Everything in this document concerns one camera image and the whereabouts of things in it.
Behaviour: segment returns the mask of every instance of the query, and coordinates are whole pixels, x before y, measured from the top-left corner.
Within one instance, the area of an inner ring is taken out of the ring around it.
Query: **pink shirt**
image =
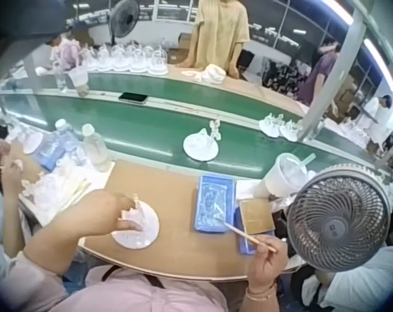
[[[142,274],[126,269],[114,271],[107,281],[101,282],[109,267],[93,268],[87,276],[87,287],[68,296],[59,277],[20,253],[0,284],[0,293],[11,308],[23,312],[228,311],[223,294],[207,282],[161,278],[165,288],[160,289],[151,286]]]
[[[80,52],[81,47],[78,41],[62,38],[57,47],[52,47],[50,59],[52,62],[59,59],[64,70],[71,70],[76,66],[77,58],[81,57]]]

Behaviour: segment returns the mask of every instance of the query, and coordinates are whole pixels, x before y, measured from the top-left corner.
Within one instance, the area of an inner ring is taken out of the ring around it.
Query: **white cup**
[[[301,160],[291,153],[280,154],[273,167],[254,188],[254,197],[267,198],[274,195],[285,198],[299,192],[308,181],[306,167],[303,166],[296,172],[292,172],[290,176],[288,173],[300,162]]]

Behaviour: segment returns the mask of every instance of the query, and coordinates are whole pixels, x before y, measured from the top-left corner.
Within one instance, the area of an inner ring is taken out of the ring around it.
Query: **purple shirt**
[[[297,99],[300,102],[308,106],[311,105],[312,100],[314,99],[315,82],[318,74],[321,73],[325,76],[325,79],[327,79],[336,60],[336,53],[333,52],[329,52],[320,58],[314,69],[311,71],[308,79],[299,87]]]

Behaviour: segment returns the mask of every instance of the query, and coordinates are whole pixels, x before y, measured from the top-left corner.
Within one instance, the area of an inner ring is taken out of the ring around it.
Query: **hand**
[[[179,68],[192,68],[195,65],[195,60],[193,58],[187,57],[186,60],[176,65]]]
[[[123,194],[93,190],[59,214],[54,221],[61,222],[68,231],[76,230],[79,238],[128,229],[141,231],[138,224],[120,219],[122,211],[131,208],[135,208],[135,202]]]
[[[4,167],[1,171],[1,185],[5,199],[17,199],[21,189],[21,168],[10,156],[4,158]]]
[[[234,65],[230,65],[230,68],[228,69],[228,75],[231,78],[240,79],[240,72],[238,71],[237,67],[235,67]]]
[[[10,153],[10,144],[0,138],[0,155],[6,156]]]
[[[280,239],[268,235],[256,237],[261,244],[249,265],[249,290],[252,294],[261,294],[270,289],[277,276],[285,269],[288,262],[288,245]],[[269,251],[273,247],[277,252]]]

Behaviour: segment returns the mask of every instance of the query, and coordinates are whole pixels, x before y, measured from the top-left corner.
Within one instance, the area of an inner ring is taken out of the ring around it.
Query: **blue plastic tray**
[[[194,228],[208,233],[225,233],[224,222],[234,220],[236,184],[229,177],[203,175],[199,180]]]
[[[236,208],[236,212],[234,214],[234,226],[236,228],[238,228],[239,230],[244,231],[243,219],[241,217],[240,207]],[[269,232],[260,233],[260,234],[267,234],[267,235],[275,236],[275,231],[269,231]],[[237,236],[238,236],[238,246],[239,246],[240,252],[243,255],[254,255],[254,253],[256,251],[256,247],[253,246],[253,244],[251,244],[245,237],[242,237],[240,235],[237,235]]]

